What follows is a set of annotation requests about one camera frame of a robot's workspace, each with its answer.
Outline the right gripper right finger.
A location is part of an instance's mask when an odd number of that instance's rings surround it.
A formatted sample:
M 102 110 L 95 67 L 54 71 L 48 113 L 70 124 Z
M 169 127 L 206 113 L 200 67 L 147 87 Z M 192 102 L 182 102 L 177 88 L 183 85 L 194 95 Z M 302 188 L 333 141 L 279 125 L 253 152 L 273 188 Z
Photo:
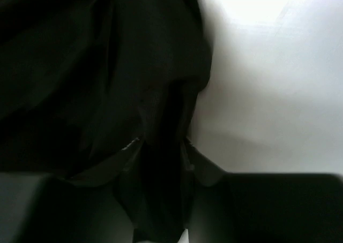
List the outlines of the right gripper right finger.
M 229 173 L 189 141 L 190 242 L 342 242 L 342 177 Z

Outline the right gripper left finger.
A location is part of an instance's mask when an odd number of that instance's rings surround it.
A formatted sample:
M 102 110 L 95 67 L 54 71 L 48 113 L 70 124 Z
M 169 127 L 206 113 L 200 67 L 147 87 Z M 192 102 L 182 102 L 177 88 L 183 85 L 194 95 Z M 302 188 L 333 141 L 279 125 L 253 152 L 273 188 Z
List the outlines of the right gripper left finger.
M 71 184 L 43 165 L 28 147 L 1 144 L 1 242 L 131 242 L 112 179 Z

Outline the black pleated skirt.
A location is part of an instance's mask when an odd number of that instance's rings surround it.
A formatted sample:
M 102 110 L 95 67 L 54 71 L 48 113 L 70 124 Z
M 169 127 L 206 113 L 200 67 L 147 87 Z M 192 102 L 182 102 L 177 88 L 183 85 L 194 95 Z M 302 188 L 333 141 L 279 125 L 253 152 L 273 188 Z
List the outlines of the black pleated skirt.
M 133 242 L 177 242 L 211 62 L 198 0 L 1 0 L 1 171 L 110 187 Z

